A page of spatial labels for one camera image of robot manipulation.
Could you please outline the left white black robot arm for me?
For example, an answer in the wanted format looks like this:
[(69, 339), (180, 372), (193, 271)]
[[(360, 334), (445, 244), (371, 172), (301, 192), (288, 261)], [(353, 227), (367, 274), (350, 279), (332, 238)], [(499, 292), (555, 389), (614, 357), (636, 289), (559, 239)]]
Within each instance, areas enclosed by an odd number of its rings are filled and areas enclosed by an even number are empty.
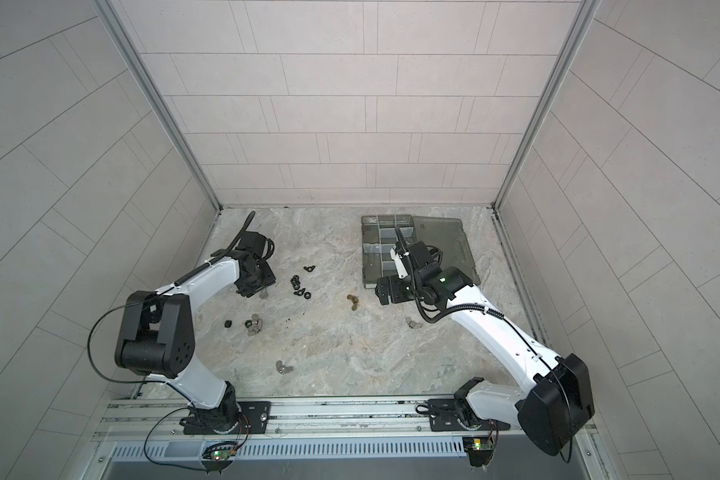
[(226, 249), (170, 285), (128, 297), (115, 345), (115, 364), (148, 380), (164, 382), (188, 401), (182, 420), (189, 433), (228, 433), (242, 414), (235, 389), (218, 378), (195, 353), (193, 315), (216, 293), (233, 286), (249, 298), (275, 283), (268, 264), (274, 242), (242, 232)]

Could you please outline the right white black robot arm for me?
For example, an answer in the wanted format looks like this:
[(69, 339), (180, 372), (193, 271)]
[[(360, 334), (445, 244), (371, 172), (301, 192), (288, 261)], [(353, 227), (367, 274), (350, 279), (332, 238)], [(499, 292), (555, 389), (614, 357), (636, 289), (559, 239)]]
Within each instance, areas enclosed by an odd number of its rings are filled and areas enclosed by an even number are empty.
[(438, 248), (400, 237), (390, 256), (397, 272), (377, 281), (380, 303), (412, 302), (428, 324), (455, 321), (517, 384), (516, 389), (499, 388), (474, 377), (457, 390), (451, 406), (421, 405), (418, 413), (451, 417), (466, 430), (488, 427), (491, 440), (497, 439), (503, 425), (518, 428), (545, 454), (569, 460), (573, 438), (595, 413), (584, 361), (575, 354), (562, 357), (528, 335), (460, 269), (442, 268)]

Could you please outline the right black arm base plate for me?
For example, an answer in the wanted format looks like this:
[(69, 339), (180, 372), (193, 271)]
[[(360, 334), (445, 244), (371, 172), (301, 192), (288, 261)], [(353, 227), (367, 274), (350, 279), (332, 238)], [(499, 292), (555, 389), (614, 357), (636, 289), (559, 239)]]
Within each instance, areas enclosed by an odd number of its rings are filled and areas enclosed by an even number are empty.
[(494, 419), (479, 419), (466, 405), (455, 399), (429, 399), (415, 406), (418, 415), (425, 416), (433, 432), (509, 431), (508, 423)]

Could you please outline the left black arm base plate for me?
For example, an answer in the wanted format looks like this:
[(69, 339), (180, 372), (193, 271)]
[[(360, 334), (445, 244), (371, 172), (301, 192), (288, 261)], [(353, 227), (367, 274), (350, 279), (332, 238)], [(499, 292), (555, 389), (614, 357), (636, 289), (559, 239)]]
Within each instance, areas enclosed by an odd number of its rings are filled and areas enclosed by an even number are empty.
[(190, 413), (179, 421), (185, 435), (263, 434), (272, 404), (268, 401), (243, 401), (227, 409), (212, 410), (190, 407)]

